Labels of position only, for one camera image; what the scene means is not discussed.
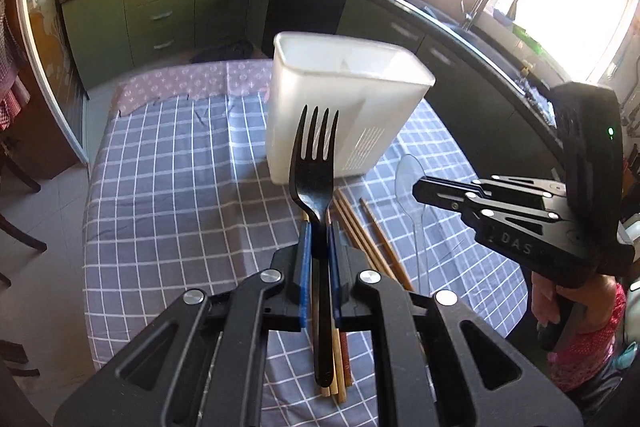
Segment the pink patterned forearm sleeve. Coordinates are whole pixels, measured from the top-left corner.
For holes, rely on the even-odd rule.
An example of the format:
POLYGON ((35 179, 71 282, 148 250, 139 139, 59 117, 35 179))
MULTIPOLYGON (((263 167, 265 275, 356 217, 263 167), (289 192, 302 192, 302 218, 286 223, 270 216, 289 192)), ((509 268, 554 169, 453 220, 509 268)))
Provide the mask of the pink patterned forearm sleeve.
POLYGON ((577 289, 556 286, 553 293, 542 292, 542 300, 547 301, 548 324, 551 317, 559 316, 560 297, 586 307, 577 332, 547 357, 551 380, 562 392, 570 392, 591 381, 611 361, 617 329, 625 313, 626 295, 623 286, 608 275, 595 275, 577 289))

